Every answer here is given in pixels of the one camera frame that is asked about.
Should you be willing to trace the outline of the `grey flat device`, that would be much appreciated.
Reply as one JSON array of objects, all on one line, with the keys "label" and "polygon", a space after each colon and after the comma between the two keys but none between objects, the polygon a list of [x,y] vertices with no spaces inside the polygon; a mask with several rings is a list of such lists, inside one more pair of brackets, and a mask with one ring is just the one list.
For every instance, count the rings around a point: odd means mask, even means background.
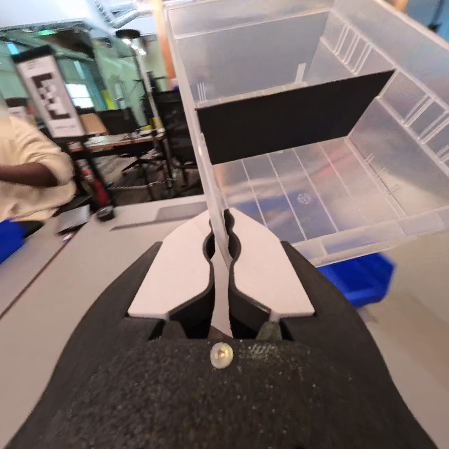
[{"label": "grey flat device", "polygon": [[63,212],[57,217],[56,234],[62,235],[79,229],[89,221],[90,216],[89,205]]}]

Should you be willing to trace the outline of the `brown wooden table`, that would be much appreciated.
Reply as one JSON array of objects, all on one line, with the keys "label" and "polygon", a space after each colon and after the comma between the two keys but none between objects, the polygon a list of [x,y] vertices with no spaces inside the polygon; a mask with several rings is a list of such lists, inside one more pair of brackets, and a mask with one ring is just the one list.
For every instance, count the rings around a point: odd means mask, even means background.
[{"label": "brown wooden table", "polygon": [[[165,129],[157,128],[155,130],[106,135],[97,138],[85,137],[66,144],[66,147],[74,162],[80,160],[86,161],[93,175],[93,179],[98,181],[102,187],[101,192],[105,193],[107,198],[115,205],[115,194],[121,190],[143,189],[152,199],[151,188],[153,185],[160,183],[166,184],[168,188],[172,188],[174,180],[171,169],[171,156],[164,145],[166,137]],[[160,169],[164,173],[163,181],[150,182],[143,167],[143,162],[145,161],[144,154],[150,153],[153,150],[156,152],[156,160],[163,162],[162,168]],[[96,160],[103,157],[120,155],[128,155],[137,161],[137,166],[140,168],[144,180],[143,185],[121,188],[113,187],[105,181],[104,176],[96,164]]]}]

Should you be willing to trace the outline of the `blue plastic bin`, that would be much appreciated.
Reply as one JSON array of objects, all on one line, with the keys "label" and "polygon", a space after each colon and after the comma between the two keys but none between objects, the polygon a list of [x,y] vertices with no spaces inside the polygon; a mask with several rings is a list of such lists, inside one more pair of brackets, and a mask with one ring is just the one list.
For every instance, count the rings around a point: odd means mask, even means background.
[{"label": "blue plastic bin", "polygon": [[382,301],[396,265],[382,253],[374,253],[324,265],[317,269],[330,280],[354,308]]},{"label": "blue plastic bin", "polygon": [[9,219],[0,223],[0,264],[19,250],[25,243],[25,228],[20,222]]}]

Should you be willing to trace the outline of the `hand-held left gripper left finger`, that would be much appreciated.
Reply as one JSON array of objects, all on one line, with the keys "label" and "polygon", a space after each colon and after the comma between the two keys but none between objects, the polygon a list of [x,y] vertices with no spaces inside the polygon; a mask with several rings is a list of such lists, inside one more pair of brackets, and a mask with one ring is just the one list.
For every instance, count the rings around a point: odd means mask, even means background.
[{"label": "hand-held left gripper left finger", "polygon": [[215,307],[215,236],[204,211],[162,241],[131,305],[135,318],[177,322],[188,338],[206,338]]}]

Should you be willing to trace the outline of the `clear plastic storage bin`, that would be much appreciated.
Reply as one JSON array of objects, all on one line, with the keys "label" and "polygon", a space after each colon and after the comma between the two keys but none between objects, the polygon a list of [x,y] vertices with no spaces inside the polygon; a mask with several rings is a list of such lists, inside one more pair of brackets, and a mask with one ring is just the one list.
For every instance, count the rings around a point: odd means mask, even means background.
[{"label": "clear plastic storage bin", "polygon": [[[316,266],[448,229],[448,42],[387,1],[166,3],[211,213],[235,208]],[[198,109],[394,70],[344,138],[212,165]]]}]

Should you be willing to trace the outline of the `red canister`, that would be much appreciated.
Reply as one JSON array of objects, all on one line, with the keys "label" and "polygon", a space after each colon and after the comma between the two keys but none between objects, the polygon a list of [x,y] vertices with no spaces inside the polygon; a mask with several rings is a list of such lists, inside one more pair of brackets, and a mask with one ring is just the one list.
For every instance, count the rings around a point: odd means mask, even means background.
[{"label": "red canister", "polygon": [[92,196],[93,209],[98,209],[109,205],[109,196],[103,184],[98,180],[88,168],[82,169],[82,175],[88,191]]}]

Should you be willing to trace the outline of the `cardboard box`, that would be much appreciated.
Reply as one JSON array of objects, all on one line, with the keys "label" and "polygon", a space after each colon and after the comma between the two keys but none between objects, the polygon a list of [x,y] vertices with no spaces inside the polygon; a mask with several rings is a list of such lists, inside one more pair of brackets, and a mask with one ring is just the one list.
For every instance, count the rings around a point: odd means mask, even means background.
[{"label": "cardboard box", "polygon": [[81,123],[87,136],[104,136],[108,135],[109,131],[105,127],[103,121],[96,113],[87,113],[79,115]]}]

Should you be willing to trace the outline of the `another person's forearm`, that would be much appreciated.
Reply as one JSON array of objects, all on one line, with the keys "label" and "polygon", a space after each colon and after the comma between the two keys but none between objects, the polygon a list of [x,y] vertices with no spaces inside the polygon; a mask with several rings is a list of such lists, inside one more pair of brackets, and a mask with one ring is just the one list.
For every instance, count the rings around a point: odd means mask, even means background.
[{"label": "another person's forearm", "polygon": [[1,165],[0,181],[9,184],[36,188],[53,188],[58,185],[54,174],[41,163],[31,162],[19,165]]}]

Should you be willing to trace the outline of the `black office chair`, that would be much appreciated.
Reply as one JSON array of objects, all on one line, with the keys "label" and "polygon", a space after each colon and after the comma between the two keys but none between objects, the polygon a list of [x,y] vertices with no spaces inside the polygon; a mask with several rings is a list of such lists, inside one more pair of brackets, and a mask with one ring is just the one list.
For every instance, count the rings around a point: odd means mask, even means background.
[{"label": "black office chair", "polygon": [[182,185],[189,184],[189,171],[198,170],[187,119],[178,90],[152,92],[140,98],[144,117],[152,122],[154,130],[163,130],[164,138],[156,143],[157,151],[164,156],[171,178],[180,175]]}]

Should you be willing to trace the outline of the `black divider panel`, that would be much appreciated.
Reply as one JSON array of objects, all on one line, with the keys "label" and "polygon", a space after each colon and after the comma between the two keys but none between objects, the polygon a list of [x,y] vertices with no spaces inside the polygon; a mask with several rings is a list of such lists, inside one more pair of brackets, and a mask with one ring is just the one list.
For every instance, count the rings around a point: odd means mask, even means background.
[{"label": "black divider panel", "polygon": [[346,137],[394,70],[198,109],[212,165]]}]

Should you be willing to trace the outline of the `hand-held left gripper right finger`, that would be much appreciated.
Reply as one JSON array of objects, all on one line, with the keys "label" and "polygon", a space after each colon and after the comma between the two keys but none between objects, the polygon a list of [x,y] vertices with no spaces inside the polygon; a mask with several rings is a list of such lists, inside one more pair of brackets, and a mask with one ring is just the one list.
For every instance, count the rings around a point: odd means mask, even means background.
[{"label": "hand-held left gripper right finger", "polygon": [[235,208],[224,211],[231,257],[228,314],[234,338],[254,339],[267,322],[311,317],[315,308],[284,244]]}]

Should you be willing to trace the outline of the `grey desk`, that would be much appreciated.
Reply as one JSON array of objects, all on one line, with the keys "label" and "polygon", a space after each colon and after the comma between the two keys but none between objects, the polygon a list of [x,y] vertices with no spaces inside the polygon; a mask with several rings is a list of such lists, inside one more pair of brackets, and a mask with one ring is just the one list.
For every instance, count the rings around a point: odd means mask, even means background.
[{"label": "grey desk", "polygon": [[274,349],[237,346],[223,372],[207,340],[125,317],[154,238],[88,225],[1,318],[1,448],[436,448],[358,313],[302,256],[318,306]]}]

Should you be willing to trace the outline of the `printed tag stand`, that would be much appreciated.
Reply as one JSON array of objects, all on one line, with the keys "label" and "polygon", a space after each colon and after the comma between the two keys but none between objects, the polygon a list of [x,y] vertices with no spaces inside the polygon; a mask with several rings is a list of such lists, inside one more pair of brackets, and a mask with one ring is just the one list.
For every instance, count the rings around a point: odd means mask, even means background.
[{"label": "printed tag stand", "polygon": [[51,137],[72,140],[85,137],[85,128],[65,85],[53,48],[49,45],[31,48],[11,58]]}]

